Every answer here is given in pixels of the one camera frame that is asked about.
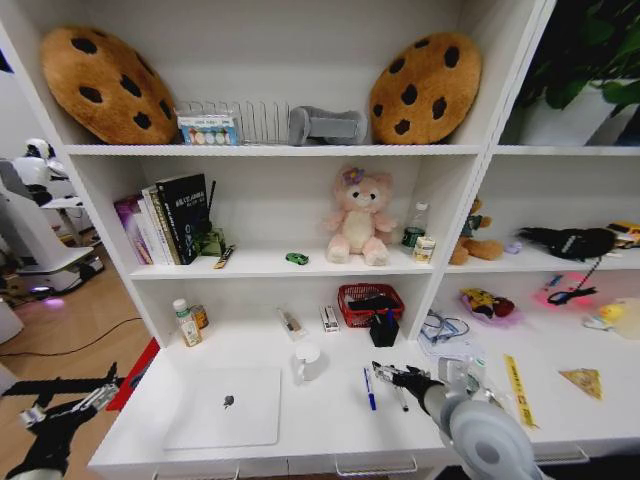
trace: red mat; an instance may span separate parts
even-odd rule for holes
[[[127,378],[124,379],[122,385],[120,386],[120,390],[116,393],[116,396],[113,397],[111,403],[107,405],[107,410],[122,410],[124,406],[129,401],[129,397],[135,390],[135,386],[138,384],[147,367],[151,365],[151,362],[155,358],[156,354],[160,350],[160,346],[156,339],[153,338],[147,345],[147,348],[144,349],[140,358],[136,361],[136,364],[133,366]]]

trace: black book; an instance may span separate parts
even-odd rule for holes
[[[180,263],[189,265],[197,256],[197,230],[208,214],[204,174],[159,180],[156,187]]]

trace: cookie pillow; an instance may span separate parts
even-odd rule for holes
[[[398,55],[378,77],[369,108],[374,140],[427,144],[460,125],[473,104],[482,57],[461,33],[434,33]]]
[[[119,38],[94,28],[56,28],[40,53],[56,101],[103,142],[161,144],[175,137],[169,90]]]

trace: plush bear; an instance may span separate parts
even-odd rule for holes
[[[449,263],[452,265],[463,265],[472,257],[482,258],[483,260],[496,260],[500,258],[504,250],[502,243],[496,240],[473,240],[473,231],[479,228],[486,228],[491,225],[491,217],[483,215],[474,215],[482,208],[482,201],[476,197],[471,206],[471,212],[462,227],[460,238],[456,243]]]
[[[169,90],[116,36],[95,28],[56,28],[40,53],[56,101],[103,142],[161,144],[176,136]]]
[[[364,255],[367,265],[386,265],[389,251],[376,232],[389,233],[396,222],[382,213],[391,201],[392,178],[388,173],[365,174],[363,169],[343,168],[333,186],[339,212],[326,220],[336,232],[327,248],[327,259],[346,263],[350,253]]]
[[[369,100],[375,141],[426,144],[460,125],[480,84],[482,57],[461,33],[434,33],[401,52],[378,77]]]

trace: cup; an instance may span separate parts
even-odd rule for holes
[[[315,380],[322,373],[322,352],[313,343],[301,343],[296,347],[295,372],[300,382]]]

